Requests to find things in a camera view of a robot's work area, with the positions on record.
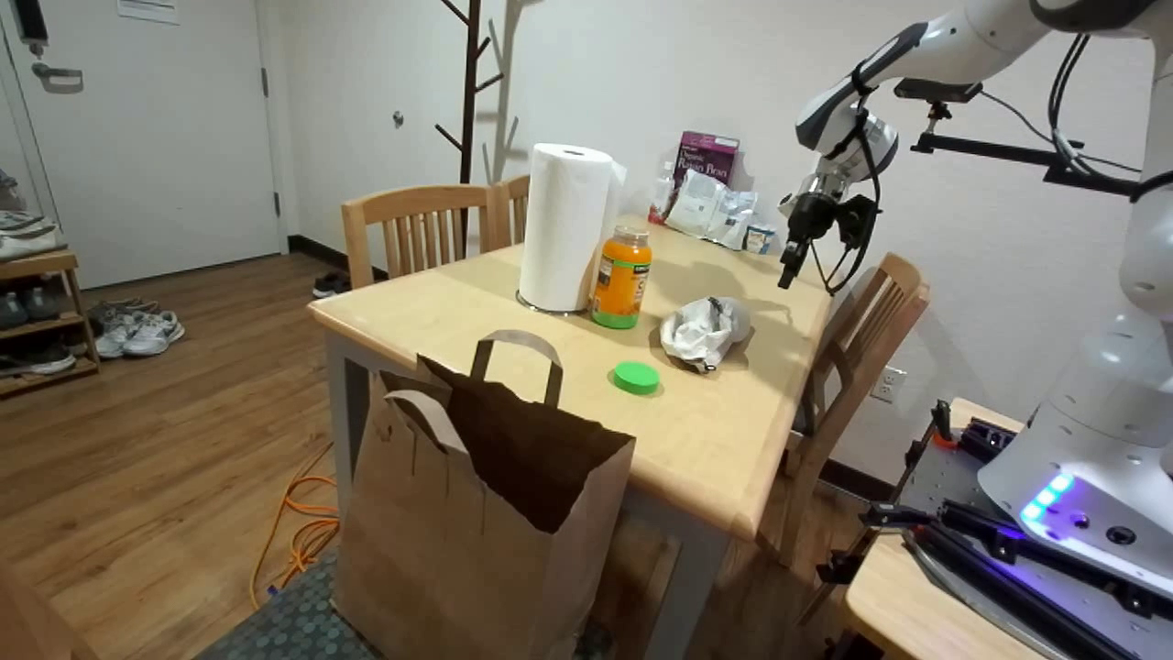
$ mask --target wooden chair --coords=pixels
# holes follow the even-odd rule
[[[836,308],[800,402],[806,437],[791,437],[789,463],[782,468],[789,500],[776,552],[784,563],[797,562],[804,526],[817,525],[806,513],[831,446],[924,308],[929,281],[894,253],[884,258],[858,297]]]
[[[528,177],[515,177],[497,188],[497,228],[479,234],[479,250],[501,250],[526,243]]]
[[[487,188],[407,188],[343,206],[352,284],[376,281],[372,231],[382,234],[389,275],[411,275],[466,258],[466,218],[497,222]]]

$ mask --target brown paper bag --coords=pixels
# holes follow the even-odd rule
[[[86,638],[0,563],[0,650],[27,660],[90,660]]]
[[[636,441],[555,407],[559,358],[548,402],[479,377],[439,375],[427,387],[445,402],[401,387],[372,409],[338,610],[385,655],[574,655],[589,617]]]

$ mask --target small bottle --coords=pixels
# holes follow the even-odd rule
[[[650,234],[622,228],[597,253],[589,320],[597,326],[630,328],[646,300],[646,277],[653,270]]]

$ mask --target white robot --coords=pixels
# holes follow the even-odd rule
[[[984,473],[984,492],[1034,537],[1173,599],[1173,3],[1169,0],[961,0],[951,14],[903,28],[817,99],[800,141],[817,151],[811,183],[791,195],[782,284],[806,245],[841,222],[869,243],[878,206],[844,195],[886,170],[894,132],[866,111],[884,80],[905,94],[967,99],[1049,28],[1120,33],[1155,49],[1143,177],[1120,270],[1120,315],[1056,377],[1026,431]],[[1082,162],[1056,139],[1060,162]]]

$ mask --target white wall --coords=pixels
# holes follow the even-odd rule
[[[681,127],[743,141],[743,181],[775,206],[811,155],[791,139],[806,102],[863,53],[944,0],[533,0],[519,28],[515,111],[522,146],[589,141],[630,170],[629,206],[675,151]],[[439,0],[286,0],[289,99],[301,231],[338,245],[338,201],[382,183],[455,173],[432,118],[460,105],[460,28]],[[1049,35],[990,80],[1031,118],[1046,118],[1067,35]],[[1067,90],[1067,127],[1094,151],[1140,162],[1147,49],[1094,42]],[[873,102],[905,141],[924,105],[879,90]],[[1031,135],[990,102],[958,111],[947,132]],[[850,463],[894,476],[903,446],[944,396],[972,396],[1031,413],[1079,328],[1114,308],[1114,259],[1131,206],[1046,188],[1038,170],[952,155],[903,155],[884,177],[879,245],[912,258],[936,284],[930,311],[899,352],[905,396],[869,402]]]

